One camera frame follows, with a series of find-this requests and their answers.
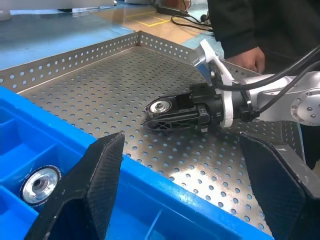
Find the robotic arm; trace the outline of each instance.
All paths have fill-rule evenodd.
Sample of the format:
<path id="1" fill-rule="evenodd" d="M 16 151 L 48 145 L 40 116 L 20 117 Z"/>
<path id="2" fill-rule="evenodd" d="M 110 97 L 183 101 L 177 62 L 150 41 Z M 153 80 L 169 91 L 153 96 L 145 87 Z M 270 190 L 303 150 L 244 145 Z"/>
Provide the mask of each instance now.
<path id="1" fill-rule="evenodd" d="M 318 51 L 319 47 L 304 58 Z M 309 72 L 320 62 L 298 76 L 285 76 L 282 71 L 276 75 L 234 79 L 203 40 L 191 63 L 206 83 L 192 85 L 189 93 L 160 97 L 148 104 L 145 126 L 159 131 L 193 128 L 206 132 L 210 125 L 226 128 L 233 120 L 250 122 L 256 118 L 320 126 L 320 72 Z"/>

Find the blue surface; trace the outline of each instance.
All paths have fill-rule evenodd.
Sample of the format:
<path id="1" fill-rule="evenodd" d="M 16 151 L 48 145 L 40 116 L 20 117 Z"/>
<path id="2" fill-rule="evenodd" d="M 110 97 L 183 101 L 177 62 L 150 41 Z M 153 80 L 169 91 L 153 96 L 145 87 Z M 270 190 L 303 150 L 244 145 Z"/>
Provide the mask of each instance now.
<path id="1" fill-rule="evenodd" d="M 0 239 L 20 240 L 37 212 L 19 189 L 28 173 L 55 165 L 65 175 L 95 139 L 0 87 Z M 270 240 L 232 216 L 124 156 L 107 240 Z"/>
<path id="2" fill-rule="evenodd" d="M 132 32 L 89 12 L 13 15 L 0 21 L 0 70 Z"/>

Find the floor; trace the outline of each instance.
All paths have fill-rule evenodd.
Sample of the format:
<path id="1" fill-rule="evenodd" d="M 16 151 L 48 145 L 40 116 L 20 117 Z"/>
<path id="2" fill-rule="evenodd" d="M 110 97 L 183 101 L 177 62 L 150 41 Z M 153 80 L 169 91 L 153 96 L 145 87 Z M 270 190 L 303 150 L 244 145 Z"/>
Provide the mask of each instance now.
<path id="1" fill-rule="evenodd" d="M 206 4 L 194 4 L 189 13 L 200 19 Z M 207 39 L 219 56 L 223 50 L 214 36 L 202 30 L 173 24 L 170 16 L 156 13 L 151 6 L 128 5 L 77 9 L 11 12 L 12 18 L 0 22 L 0 70 L 68 52 L 133 31 L 144 31 L 189 48 Z"/>

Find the round metal disc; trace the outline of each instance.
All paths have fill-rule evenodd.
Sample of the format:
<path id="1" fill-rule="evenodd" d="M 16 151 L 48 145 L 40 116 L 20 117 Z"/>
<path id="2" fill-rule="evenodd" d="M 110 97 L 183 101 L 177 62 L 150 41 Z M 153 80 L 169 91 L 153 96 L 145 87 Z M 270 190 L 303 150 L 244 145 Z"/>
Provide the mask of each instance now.
<path id="1" fill-rule="evenodd" d="M 21 189 L 22 199 L 30 205 L 45 202 L 60 178 L 59 170 L 53 167 L 42 167 L 36 170 L 27 178 Z"/>
<path id="2" fill-rule="evenodd" d="M 161 113 L 165 113 L 170 108 L 171 108 L 171 103 L 169 101 L 161 100 L 161 101 L 154 102 L 150 106 L 149 110 L 154 114 L 161 114 Z"/>

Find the white bracket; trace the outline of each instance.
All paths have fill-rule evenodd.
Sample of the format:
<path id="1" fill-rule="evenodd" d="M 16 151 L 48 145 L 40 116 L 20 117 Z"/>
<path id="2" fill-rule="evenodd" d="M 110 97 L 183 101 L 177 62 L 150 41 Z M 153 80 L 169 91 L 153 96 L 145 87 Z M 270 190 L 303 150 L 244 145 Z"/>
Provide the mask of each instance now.
<path id="1" fill-rule="evenodd" d="M 205 61 L 207 63 L 214 62 L 215 66 L 218 67 L 222 82 L 224 85 L 231 86 L 234 78 L 231 73 L 228 71 L 226 66 L 219 60 L 217 54 L 209 45 L 207 40 L 202 40 L 200 42 L 201 47 L 204 50 Z M 228 128 L 232 125 L 234 120 L 234 107 L 232 104 L 232 92 L 231 91 L 223 91 L 221 90 L 222 102 L 223 102 L 223 121 L 220 123 L 222 128 Z"/>

